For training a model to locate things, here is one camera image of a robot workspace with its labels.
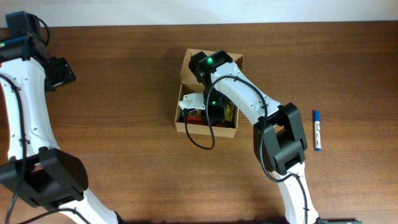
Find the yellow highlighter marker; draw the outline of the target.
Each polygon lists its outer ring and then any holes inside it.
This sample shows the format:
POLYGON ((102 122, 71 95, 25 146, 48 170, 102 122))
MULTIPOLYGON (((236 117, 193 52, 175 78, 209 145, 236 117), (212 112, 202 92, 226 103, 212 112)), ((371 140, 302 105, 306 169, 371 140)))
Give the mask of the yellow highlighter marker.
POLYGON ((224 118, 225 121, 230 122, 230 123, 233 122, 233 119, 234 119, 234 110, 235 110, 235 105, 231 103, 231 104, 226 108, 226 114, 225 114, 225 118, 224 118))

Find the small yellow tape roll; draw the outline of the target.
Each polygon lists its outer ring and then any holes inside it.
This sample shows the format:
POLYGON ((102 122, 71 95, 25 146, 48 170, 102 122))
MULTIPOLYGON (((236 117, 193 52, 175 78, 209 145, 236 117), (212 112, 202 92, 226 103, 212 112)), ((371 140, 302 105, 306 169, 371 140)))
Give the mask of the small yellow tape roll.
POLYGON ((199 109, 189 109, 188 110, 188 117, 189 118, 199 118, 199 117, 201 117, 201 110, 199 110, 199 109))

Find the orange utility knife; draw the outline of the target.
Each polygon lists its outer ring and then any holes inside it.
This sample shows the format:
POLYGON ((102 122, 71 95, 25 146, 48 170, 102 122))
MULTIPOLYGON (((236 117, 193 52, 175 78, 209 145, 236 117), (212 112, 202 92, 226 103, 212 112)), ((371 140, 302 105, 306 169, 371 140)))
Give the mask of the orange utility knife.
MULTIPOLYGON (((203 118, 193 118, 193 117, 188 117, 187 118, 187 123, 188 124, 197 124, 197 125, 204 125, 207 126, 208 123, 205 121, 203 118)), ((222 121, 211 121, 210 122, 212 126, 216 127, 222 127, 222 128, 230 128, 233 127, 233 125, 225 120, 222 121)))

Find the brown cardboard box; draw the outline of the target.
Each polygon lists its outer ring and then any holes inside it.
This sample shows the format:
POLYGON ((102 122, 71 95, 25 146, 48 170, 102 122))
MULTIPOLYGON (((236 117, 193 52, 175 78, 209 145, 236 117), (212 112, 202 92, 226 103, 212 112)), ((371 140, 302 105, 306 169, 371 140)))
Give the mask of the brown cardboard box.
MULTIPOLYGON (((191 93, 202 93, 205 87, 197 82, 196 77, 188 68, 188 64, 190 62, 190 58, 192 55, 197 54, 203 51, 206 55, 211 55, 215 53, 215 51, 210 50, 200 50, 200 49, 187 49, 185 52, 185 56, 183 59, 182 67, 180 69, 180 89, 177 101, 177 109, 175 113, 175 128, 178 133, 186 133, 185 123, 182 118, 181 107, 179 107, 179 101, 183 100, 184 95, 191 93)), ((243 54, 234 54, 228 52, 229 56, 238 64, 240 71, 243 72, 243 54)), ((233 126, 232 128, 227 127, 218 127, 213 126, 214 135, 217 137, 225 137, 225 138, 234 138, 236 131, 238 130, 238 121, 239 121, 239 109, 234 110, 233 115, 233 126)), ((201 134, 210 136, 210 130, 208 126, 200 125, 200 124, 190 124, 188 123, 188 132, 189 134, 201 134)))

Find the blue white marker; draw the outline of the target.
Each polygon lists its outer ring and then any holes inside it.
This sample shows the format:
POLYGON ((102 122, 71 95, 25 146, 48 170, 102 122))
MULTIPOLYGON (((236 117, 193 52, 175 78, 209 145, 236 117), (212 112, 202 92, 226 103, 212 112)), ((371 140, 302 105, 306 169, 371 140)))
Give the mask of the blue white marker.
POLYGON ((321 151, 321 132, 320 132, 320 112, 314 111, 314 135, 315 135, 315 150, 321 151))

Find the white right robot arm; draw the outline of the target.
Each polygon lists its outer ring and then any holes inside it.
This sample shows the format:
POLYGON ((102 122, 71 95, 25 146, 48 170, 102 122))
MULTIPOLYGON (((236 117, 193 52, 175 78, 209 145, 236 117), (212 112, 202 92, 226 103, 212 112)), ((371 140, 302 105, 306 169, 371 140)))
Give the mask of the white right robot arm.
POLYGON ((193 54, 188 68, 204 90, 185 95, 179 102, 183 118, 199 111, 204 124, 212 128, 221 123, 228 106, 236 106, 252 124, 255 155, 267 178, 279 187, 286 220, 320 221, 305 180, 308 144, 299 109, 263 93, 223 50, 193 54))

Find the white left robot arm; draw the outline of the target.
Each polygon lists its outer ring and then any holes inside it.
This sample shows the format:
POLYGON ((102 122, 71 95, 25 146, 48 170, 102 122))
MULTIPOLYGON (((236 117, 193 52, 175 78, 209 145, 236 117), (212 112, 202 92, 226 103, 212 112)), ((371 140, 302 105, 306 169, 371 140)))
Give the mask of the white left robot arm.
POLYGON ((25 11, 6 16, 9 37, 1 41, 1 89, 9 125, 8 162, 1 184, 14 199, 61 213, 76 223, 121 223, 88 186, 82 161, 60 149, 50 124, 46 91, 74 82, 64 58, 47 51, 46 23, 25 11))

